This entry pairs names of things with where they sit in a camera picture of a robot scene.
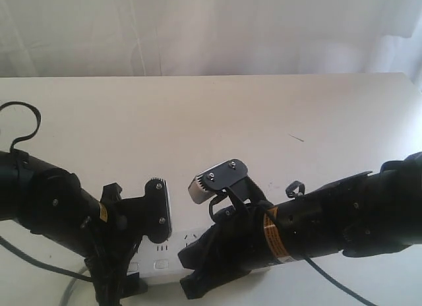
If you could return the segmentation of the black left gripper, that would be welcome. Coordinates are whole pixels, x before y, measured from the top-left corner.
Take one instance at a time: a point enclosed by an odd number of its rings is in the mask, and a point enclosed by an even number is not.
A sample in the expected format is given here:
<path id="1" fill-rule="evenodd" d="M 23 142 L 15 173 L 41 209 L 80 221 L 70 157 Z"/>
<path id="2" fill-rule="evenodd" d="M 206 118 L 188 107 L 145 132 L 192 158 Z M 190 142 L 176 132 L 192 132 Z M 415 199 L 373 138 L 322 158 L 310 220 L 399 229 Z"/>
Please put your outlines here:
<path id="1" fill-rule="evenodd" d="M 122 199 L 117 183 L 103 187 L 100 220 L 86 232 L 94 252 L 85 258 L 98 305 L 120 305 L 126 297 L 144 294 L 148 284 L 138 272 L 127 274 L 145 232 L 140 198 Z"/>

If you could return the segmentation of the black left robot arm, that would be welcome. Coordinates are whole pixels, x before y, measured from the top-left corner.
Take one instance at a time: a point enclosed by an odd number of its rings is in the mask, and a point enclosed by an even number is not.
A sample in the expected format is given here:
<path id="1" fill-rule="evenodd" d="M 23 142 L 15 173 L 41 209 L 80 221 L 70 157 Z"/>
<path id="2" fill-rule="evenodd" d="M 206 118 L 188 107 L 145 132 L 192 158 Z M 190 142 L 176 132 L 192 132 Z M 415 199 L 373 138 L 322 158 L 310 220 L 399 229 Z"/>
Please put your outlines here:
<path id="1" fill-rule="evenodd" d="M 16 150 L 1 153 L 1 219 L 14 220 L 82 256 L 99 305 L 119 305 L 142 239 L 114 185 L 101 200 L 78 177 Z"/>

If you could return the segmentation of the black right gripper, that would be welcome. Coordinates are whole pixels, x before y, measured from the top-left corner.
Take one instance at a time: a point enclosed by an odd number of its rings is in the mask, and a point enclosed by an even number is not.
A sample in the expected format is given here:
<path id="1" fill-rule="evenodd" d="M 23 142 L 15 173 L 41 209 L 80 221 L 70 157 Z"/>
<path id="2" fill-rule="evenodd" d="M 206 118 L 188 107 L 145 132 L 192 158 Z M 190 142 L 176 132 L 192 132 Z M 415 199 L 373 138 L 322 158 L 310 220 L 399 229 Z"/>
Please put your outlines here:
<path id="1" fill-rule="evenodd" d="M 187 299 L 200 299 L 252 270 L 274 265 L 263 230 L 264 215 L 272 204 L 250 202 L 239 210 L 231 205 L 214 213 L 218 203 L 212 200 L 209 205 L 215 224 L 177 254 L 183 268 L 194 270 L 179 281 Z"/>

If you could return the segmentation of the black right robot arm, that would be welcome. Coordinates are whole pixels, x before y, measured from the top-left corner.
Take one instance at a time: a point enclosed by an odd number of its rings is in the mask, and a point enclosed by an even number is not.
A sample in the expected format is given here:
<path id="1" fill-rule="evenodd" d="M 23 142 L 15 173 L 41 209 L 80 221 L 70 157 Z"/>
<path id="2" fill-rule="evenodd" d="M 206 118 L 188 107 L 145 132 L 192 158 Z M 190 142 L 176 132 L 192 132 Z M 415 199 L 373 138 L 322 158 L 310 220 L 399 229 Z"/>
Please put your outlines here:
<path id="1" fill-rule="evenodd" d="M 190 274 L 180 284 L 187 298 L 278 264 L 341 253 L 350 258 L 397 253 L 421 243 L 421 154 L 383 163 L 307 193 L 300 181 L 287 201 L 271 203 L 238 159 L 198 174 L 188 188 L 210 208 L 212 226 L 180 250 Z"/>

